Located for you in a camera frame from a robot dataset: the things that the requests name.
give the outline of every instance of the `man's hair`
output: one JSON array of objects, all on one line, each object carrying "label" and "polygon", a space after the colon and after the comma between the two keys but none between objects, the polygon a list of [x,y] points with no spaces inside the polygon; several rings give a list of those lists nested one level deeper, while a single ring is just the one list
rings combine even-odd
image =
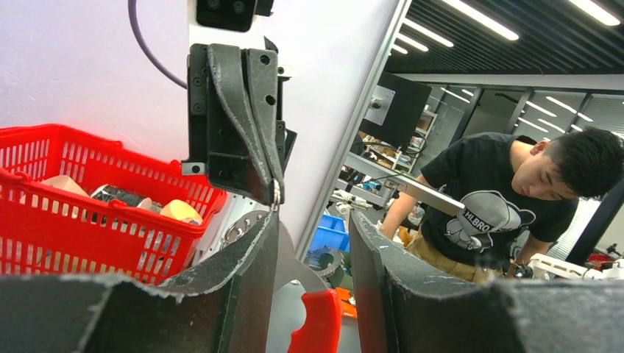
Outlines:
[{"label": "man's hair", "polygon": [[562,135],[546,155],[561,180],[582,198],[601,200],[624,177],[624,144],[609,131],[592,127]]}]

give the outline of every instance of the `ceiling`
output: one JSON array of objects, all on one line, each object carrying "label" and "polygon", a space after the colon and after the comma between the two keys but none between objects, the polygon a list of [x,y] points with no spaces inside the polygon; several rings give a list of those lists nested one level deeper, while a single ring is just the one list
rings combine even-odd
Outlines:
[{"label": "ceiling", "polygon": [[568,0],[463,0],[519,35],[508,40],[442,0],[413,0],[406,16],[453,42],[449,48],[405,24],[386,70],[395,74],[624,74],[624,0],[594,0],[622,23],[606,26]]}]

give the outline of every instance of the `blue bin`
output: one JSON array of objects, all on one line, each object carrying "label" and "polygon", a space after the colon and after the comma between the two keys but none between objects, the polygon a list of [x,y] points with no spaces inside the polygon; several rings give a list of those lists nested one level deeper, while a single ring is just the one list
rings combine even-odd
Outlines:
[{"label": "blue bin", "polygon": [[340,249],[344,252],[350,250],[349,234],[345,232],[344,220],[332,215],[323,215],[319,227],[316,229],[309,252],[323,247]]},{"label": "blue bin", "polygon": [[323,215],[319,227],[337,230],[339,232],[346,232],[347,229],[344,226],[344,219],[336,217],[334,215]]}]

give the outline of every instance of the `glass wall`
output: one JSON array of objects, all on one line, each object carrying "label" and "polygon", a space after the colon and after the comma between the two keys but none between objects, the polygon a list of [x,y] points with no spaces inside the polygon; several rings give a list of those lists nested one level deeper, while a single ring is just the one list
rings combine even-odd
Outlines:
[{"label": "glass wall", "polygon": [[[429,107],[429,111],[434,114],[431,116],[430,124],[419,124],[417,129],[425,136],[427,142],[411,171],[415,175],[420,173],[422,166],[429,163],[449,146],[476,90],[475,87],[460,85],[431,85],[431,87],[433,89],[429,101],[432,102],[432,105]],[[433,110],[433,104],[436,102],[436,108]]]},{"label": "glass wall", "polygon": [[565,134],[573,122],[585,93],[535,91],[516,121],[515,135],[534,140],[552,140]]},{"label": "glass wall", "polygon": [[571,128],[581,130],[585,126],[605,129],[624,139],[624,96],[592,94]]}]

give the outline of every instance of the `red plastic basket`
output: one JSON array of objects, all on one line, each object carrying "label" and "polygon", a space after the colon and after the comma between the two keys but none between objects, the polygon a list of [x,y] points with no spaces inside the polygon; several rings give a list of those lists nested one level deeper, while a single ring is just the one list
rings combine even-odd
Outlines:
[{"label": "red plastic basket", "polygon": [[[39,183],[59,174],[89,194],[110,184],[161,204],[181,199],[204,221],[185,224]],[[118,141],[56,124],[0,129],[0,274],[121,272],[158,284],[188,265],[225,198],[205,176],[182,176],[179,162]]]}]

